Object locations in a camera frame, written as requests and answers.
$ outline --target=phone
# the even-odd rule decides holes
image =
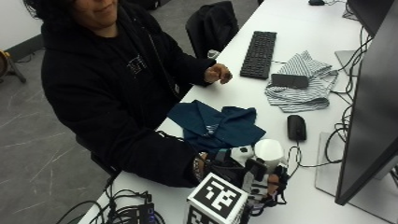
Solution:
[[[292,89],[305,89],[309,87],[309,78],[306,76],[272,74],[273,86],[288,87]]]

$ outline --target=white wall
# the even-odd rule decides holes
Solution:
[[[35,20],[23,0],[0,0],[0,49],[10,49],[40,34],[42,21]]]

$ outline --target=gray floor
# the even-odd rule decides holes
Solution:
[[[151,13],[164,31],[193,55],[184,24],[201,5],[217,0],[172,0]],[[240,26],[257,8],[257,0],[233,0]],[[42,89],[46,51],[19,63],[28,79],[7,76],[0,84],[0,223],[56,223],[67,210],[97,200],[108,174],[91,161],[71,130],[56,119]],[[87,211],[83,206],[71,217]]]

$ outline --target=office chair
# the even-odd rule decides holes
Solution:
[[[76,142],[79,143],[79,145],[81,145],[85,149],[88,149],[87,144],[84,142],[84,140],[76,136]],[[119,175],[119,173],[121,172],[121,170],[113,166],[111,166],[107,162],[103,161],[103,159],[89,150],[91,152],[91,159],[97,163],[97,165],[100,165],[100,167],[108,172],[108,174],[112,177],[116,177]]]
[[[237,17],[231,1],[203,6],[185,23],[197,58],[208,58],[211,49],[223,51],[237,34]]]

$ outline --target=desk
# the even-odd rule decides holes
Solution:
[[[255,107],[257,110],[256,125],[266,130],[266,138],[280,141],[286,156],[289,148],[294,145],[286,132],[289,114],[284,114],[278,107],[268,103],[264,94],[268,81],[239,76],[253,31],[277,32],[274,61],[286,62],[297,53],[308,50],[314,59],[330,63],[333,68],[340,68],[334,52],[341,49],[358,48],[361,30],[361,24],[357,21],[342,18],[344,11],[345,4],[342,3],[336,3],[330,7],[312,7],[308,0],[266,0],[219,55],[219,62],[229,67],[235,79],[225,86],[216,83],[208,88],[195,87],[183,99],[184,102],[200,100],[217,110],[227,105],[243,108]],[[272,73],[281,66],[273,63]],[[346,76],[341,74],[334,89],[342,91],[346,81]],[[309,139],[301,144],[302,163],[308,165],[317,164],[320,133],[332,132],[333,124],[340,120],[348,106],[334,95],[330,97],[330,102],[329,108],[324,110],[300,113],[308,123]],[[181,127],[171,119],[163,123],[160,130],[176,136],[181,136],[183,133]],[[292,161],[290,172],[294,167],[296,164]],[[288,204],[266,209],[261,217],[251,219],[252,224],[388,223],[349,204],[337,205],[333,196],[316,189],[314,173],[314,168],[298,169],[285,191]],[[128,173],[120,174],[113,189],[115,192],[120,189],[133,189],[139,192],[148,190],[153,194],[156,210],[161,213],[165,222],[168,224],[183,222],[185,199],[192,189],[168,188]],[[107,204],[104,195],[99,203]],[[120,200],[119,206],[140,203],[143,202]],[[96,214],[97,208],[92,207],[80,223],[88,223]]]

